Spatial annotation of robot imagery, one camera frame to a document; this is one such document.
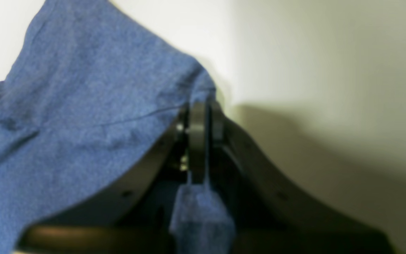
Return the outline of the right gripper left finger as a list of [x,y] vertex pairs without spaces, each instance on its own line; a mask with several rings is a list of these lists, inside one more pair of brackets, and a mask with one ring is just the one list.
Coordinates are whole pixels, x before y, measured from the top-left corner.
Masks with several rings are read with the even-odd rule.
[[185,105],[147,153],[95,195],[21,234],[15,254],[172,254],[176,192],[187,181]]

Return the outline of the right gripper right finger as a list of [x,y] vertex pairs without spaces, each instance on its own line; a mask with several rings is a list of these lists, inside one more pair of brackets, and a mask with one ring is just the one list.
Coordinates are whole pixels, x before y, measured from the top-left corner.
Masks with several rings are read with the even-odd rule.
[[194,183],[221,195],[235,224],[231,254],[393,254],[387,236],[341,214],[284,175],[217,102],[189,115]]

